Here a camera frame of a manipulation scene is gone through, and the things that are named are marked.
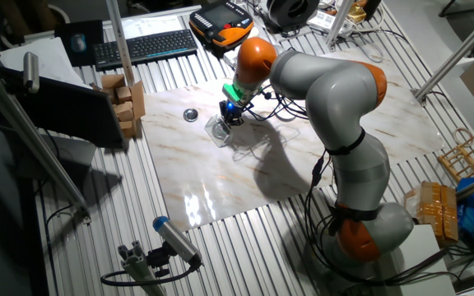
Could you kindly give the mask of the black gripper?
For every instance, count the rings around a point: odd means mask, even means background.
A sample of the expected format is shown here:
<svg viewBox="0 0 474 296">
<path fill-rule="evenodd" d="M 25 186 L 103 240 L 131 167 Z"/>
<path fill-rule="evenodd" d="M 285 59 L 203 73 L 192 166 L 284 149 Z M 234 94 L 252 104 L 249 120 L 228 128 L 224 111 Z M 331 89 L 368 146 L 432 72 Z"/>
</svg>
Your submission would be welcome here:
<svg viewBox="0 0 474 296">
<path fill-rule="evenodd" d="M 222 100 L 219 103 L 219 108 L 221 111 L 221 116 L 225 119 L 225 123 L 229 126 L 232 125 L 232 119 L 234 119 L 234 125 L 240 126 L 244 123 L 244 120 L 241 118 L 243 109 L 235 104 L 231 100 Z"/>
</svg>

